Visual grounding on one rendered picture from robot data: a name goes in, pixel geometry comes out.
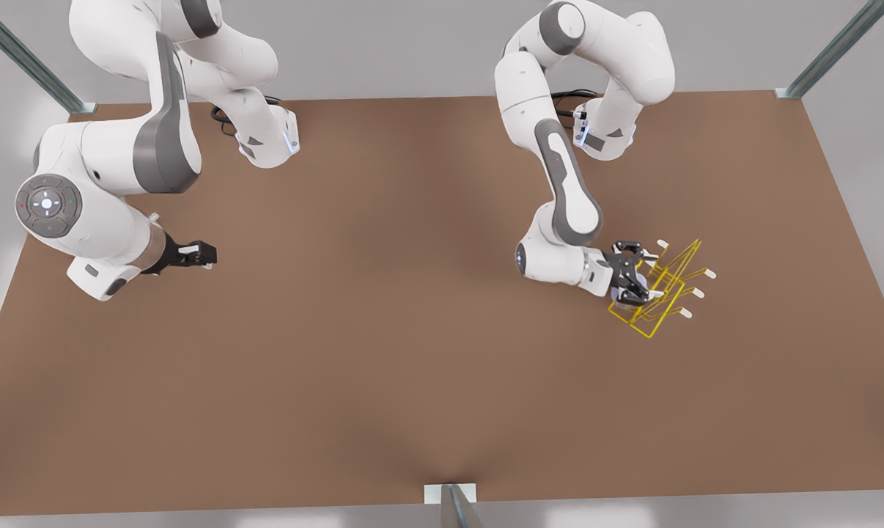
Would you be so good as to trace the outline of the silver frame post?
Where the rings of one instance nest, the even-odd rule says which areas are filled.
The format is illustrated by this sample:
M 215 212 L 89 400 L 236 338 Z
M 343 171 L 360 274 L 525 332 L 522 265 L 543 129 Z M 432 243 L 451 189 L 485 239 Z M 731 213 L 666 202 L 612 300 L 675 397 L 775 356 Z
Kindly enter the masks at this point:
M 475 509 L 475 483 L 423 485 L 423 502 L 439 505 L 440 528 L 485 528 Z
M 94 114 L 96 103 L 83 101 L 46 64 L 35 56 L 33 51 L 20 41 L 15 34 L 0 21 L 0 50 L 10 58 L 25 74 L 67 113 Z
M 800 100 L 883 16 L 884 0 L 867 0 L 789 86 L 774 90 L 775 97 Z

